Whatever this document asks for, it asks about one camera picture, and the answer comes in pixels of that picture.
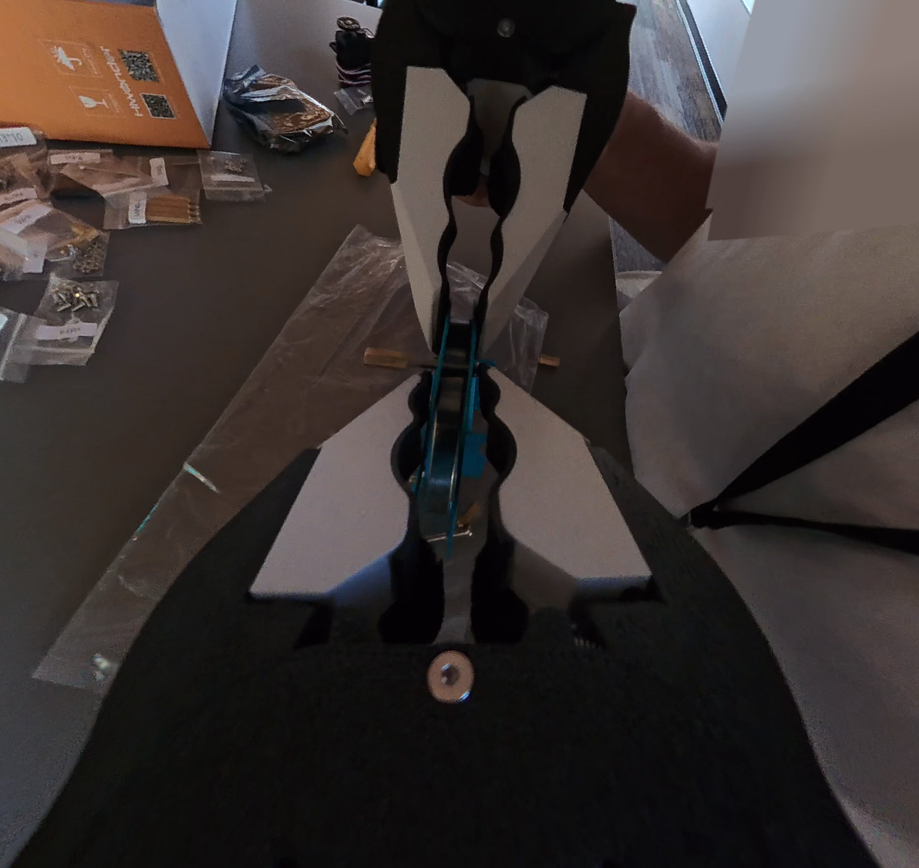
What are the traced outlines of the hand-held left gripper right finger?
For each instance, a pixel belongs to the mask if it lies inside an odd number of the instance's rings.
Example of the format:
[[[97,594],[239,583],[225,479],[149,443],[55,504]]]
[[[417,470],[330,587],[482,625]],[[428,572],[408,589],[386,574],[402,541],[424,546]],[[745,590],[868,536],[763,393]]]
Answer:
[[[471,635],[517,644],[550,610],[573,641],[603,645],[594,608],[645,600],[653,585],[591,444],[510,379],[478,384],[496,480],[471,577]]]

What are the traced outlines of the blue round turntable assembly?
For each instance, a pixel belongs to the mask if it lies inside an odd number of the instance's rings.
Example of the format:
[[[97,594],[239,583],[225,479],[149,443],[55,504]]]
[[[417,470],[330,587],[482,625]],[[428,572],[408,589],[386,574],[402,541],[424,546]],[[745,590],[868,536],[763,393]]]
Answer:
[[[422,538],[446,560],[452,553],[466,456],[484,444],[475,432],[482,361],[474,321],[447,315],[423,426],[423,455],[414,486]]]

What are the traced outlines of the black servo motor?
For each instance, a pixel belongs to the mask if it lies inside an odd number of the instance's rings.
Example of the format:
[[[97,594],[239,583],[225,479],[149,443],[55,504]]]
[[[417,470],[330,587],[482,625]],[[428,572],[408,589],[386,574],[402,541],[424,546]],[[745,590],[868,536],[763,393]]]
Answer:
[[[335,53],[339,86],[371,93],[371,53],[374,34],[352,16],[336,20],[330,48]]]

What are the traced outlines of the orange and white cardboard box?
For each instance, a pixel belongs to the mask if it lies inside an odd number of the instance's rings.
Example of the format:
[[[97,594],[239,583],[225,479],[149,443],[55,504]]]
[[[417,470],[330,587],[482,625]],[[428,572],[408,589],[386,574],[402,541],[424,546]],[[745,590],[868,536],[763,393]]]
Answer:
[[[208,149],[237,0],[1,0],[2,125]]]

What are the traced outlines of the grey desk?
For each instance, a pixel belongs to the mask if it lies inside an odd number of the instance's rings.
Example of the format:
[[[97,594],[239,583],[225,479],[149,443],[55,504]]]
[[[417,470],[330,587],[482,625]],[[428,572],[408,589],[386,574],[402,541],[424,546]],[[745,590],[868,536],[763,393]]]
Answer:
[[[258,63],[332,106],[345,0],[238,0],[229,69]],[[262,203],[205,201],[203,221],[111,238],[116,308],[86,367],[2,383],[2,866],[66,782],[98,696],[32,673],[274,342],[356,224],[398,235],[388,185],[352,160],[369,112],[303,155],[262,149],[224,111],[219,150],[252,153]],[[611,230],[585,195],[527,296],[549,313],[534,395],[630,470]]]

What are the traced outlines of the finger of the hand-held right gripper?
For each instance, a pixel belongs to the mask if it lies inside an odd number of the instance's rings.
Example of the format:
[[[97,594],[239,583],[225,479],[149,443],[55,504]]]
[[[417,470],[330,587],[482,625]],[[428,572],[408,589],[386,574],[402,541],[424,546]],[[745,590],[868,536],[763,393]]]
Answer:
[[[443,334],[449,287],[440,253],[455,228],[445,180],[451,156],[475,123],[470,98],[439,68],[406,69],[403,122],[392,200],[415,312],[426,344]]]
[[[565,197],[583,115],[583,94],[550,86],[522,102],[513,114],[510,150],[519,177],[511,183],[512,204],[502,217],[497,273],[482,294],[480,347],[488,350],[523,297],[561,225]]]

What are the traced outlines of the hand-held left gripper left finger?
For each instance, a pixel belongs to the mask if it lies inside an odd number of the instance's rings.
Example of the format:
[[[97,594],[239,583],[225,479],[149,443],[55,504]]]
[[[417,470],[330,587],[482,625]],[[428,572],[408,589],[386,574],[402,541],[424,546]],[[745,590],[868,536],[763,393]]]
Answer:
[[[443,567],[408,484],[430,383],[408,378],[322,444],[250,587],[254,599],[315,603],[388,643],[434,642]]]

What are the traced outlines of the person's right forearm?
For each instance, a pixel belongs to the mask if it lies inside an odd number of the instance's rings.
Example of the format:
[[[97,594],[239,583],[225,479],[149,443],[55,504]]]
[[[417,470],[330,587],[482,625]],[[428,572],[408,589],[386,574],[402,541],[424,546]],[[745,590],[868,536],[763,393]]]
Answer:
[[[627,90],[584,192],[641,247],[668,263],[708,220],[718,142],[696,139]]]

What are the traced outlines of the clear plastic bag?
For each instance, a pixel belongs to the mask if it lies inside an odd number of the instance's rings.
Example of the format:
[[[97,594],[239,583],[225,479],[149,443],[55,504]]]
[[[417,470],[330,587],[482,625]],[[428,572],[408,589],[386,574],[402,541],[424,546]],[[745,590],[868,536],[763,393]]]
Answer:
[[[411,364],[368,367],[368,347],[406,353]],[[303,450],[321,446],[432,361],[401,243],[356,226],[33,677],[106,693],[201,548]]]

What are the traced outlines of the pile of small hardware bags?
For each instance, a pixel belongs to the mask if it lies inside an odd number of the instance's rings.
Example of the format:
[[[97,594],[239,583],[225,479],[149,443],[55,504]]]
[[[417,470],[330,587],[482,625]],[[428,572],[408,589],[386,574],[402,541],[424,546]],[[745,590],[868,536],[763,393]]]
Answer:
[[[3,381],[23,381],[30,367],[82,367],[95,353],[119,290],[105,278],[114,231],[195,227],[201,197],[269,193],[244,153],[54,149],[22,125],[2,127],[1,153],[2,282],[46,284],[32,314],[2,308]]]

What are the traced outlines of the dark crumpled foil bag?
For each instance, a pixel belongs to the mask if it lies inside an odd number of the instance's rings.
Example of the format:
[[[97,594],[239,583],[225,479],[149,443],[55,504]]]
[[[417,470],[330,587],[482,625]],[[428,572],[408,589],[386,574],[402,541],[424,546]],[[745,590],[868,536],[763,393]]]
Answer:
[[[279,153],[301,153],[320,139],[347,135],[338,114],[293,80],[258,65],[226,77],[222,99],[238,127]]]

